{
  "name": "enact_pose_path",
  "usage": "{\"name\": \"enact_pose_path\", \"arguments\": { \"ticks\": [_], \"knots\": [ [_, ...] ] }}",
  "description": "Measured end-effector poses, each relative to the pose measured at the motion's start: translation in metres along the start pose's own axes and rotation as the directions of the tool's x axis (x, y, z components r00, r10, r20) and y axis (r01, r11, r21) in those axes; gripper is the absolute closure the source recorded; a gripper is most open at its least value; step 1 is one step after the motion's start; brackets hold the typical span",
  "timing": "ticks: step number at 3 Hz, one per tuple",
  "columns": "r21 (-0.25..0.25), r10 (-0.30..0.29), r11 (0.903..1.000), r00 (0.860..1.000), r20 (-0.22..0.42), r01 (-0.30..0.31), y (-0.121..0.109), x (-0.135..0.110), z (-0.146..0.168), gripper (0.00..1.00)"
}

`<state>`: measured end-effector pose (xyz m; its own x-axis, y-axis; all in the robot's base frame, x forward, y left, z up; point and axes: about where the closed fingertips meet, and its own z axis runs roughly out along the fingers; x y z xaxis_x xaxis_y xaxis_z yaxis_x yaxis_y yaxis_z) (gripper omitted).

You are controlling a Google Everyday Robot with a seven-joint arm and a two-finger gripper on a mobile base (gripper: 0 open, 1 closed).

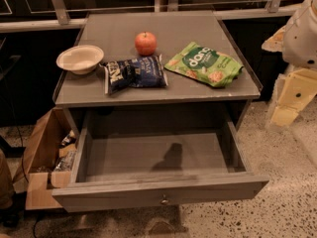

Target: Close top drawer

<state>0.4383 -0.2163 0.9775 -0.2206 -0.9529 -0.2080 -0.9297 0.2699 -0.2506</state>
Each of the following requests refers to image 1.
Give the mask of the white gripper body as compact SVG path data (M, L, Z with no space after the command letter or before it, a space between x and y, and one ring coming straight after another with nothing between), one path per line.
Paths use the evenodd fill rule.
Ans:
M274 83L266 126L281 130L291 125L317 94L317 70L289 64Z

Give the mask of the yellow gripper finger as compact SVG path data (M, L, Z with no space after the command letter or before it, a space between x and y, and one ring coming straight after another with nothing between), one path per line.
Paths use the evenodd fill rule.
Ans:
M278 29L271 37L265 40L262 44L262 49L268 52L281 52L283 47L283 36L285 27Z

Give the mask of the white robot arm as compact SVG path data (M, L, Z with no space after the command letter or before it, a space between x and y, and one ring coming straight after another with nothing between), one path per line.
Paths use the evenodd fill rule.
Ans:
M304 0L287 23L262 44L294 66L283 82L270 123L288 126L317 95L317 0Z

